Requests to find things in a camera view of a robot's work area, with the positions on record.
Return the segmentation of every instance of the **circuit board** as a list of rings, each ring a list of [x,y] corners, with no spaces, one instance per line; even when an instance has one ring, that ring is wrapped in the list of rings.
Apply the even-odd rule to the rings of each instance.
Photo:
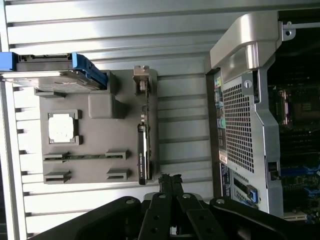
[[[320,84],[314,61],[277,58],[268,71],[269,109],[279,124],[285,213],[320,223]]]

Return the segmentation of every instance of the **blue connector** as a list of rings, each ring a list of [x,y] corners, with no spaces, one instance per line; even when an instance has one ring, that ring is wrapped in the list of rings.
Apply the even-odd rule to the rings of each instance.
[[[0,72],[15,71],[18,57],[14,52],[0,52]]]
[[[72,53],[72,68],[74,70],[84,72],[88,79],[95,79],[100,84],[107,86],[108,79],[105,74],[103,74],[88,58],[78,54],[76,52]]]
[[[250,200],[257,204],[258,203],[258,190],[255,189],[253,186],[251,185],[247,185],[247,196],[248,198],[250,198]]]
[[[258,209],[258,206],[255,205],[253,202],[249,201],[249,200],[242,200],[241,201],[242,204],[247,205],[248,207],[254,208],[254,209]]]
[[[308,192],[308,197],[312,199],[320,194],[320,189],[310,189],[308,187],[304,187],[304,190]]]
[[[318,167],[297,167],[297,168],[287,168],[281,169],[281,176],[282,177],[294,177],[300,175],[312,175],[315,174],[317,171],[320,170],[320,165]]]

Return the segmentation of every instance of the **mesh vent panel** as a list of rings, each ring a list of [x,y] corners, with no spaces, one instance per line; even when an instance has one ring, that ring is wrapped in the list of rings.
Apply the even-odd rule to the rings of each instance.
[[[237,173],[236,171],[232,171],[233,174],[237,175],[239,178],[241,178],[242,180],[246,181],[247,183],[249,183],[249,180],[246,179],[244,176],[241,176],[239,173]]]
[[[247,200],[247,198],[238,190],[234,190],[234,195],[242,202]]]
[[[254,173],[249,97],[242,85],[223,91],[228,160]]]

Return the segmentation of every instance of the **sticker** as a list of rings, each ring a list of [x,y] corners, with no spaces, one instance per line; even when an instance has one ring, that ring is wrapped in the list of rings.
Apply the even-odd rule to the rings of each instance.
[[[228,157],[227,153],[219,150],[219,160],[223,162],[224,164],[228,164]]]
[[[221,87],[221,77],[220,76],[214,80],[214,88],[217,89],[219,87]]]
[[[230,169],[223,163],[220,163],[220,179],[222,196],[231,199],[232,189]]]

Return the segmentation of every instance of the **bolt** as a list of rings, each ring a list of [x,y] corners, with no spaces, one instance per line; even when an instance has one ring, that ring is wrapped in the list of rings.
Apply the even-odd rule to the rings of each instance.
[[[223,200],[223,199],[218,199],[218,200],[216,201],[216,203],[217,203],[217,204],[224,204],[224,203],[225,203],[225,200]]]
[[[189,198],[191,198],[191,195],[190,194],[183,194],[182,197],[184,199],[189,199]]]
[[[245,80],[244,81],[244,86],[248,89],[252,87],[252,81],[250,80]]]
[[[135,200],[130,199],[130,200],[126,201],[125,203],[126,204],[133,204],[134,202],[135,202]]]

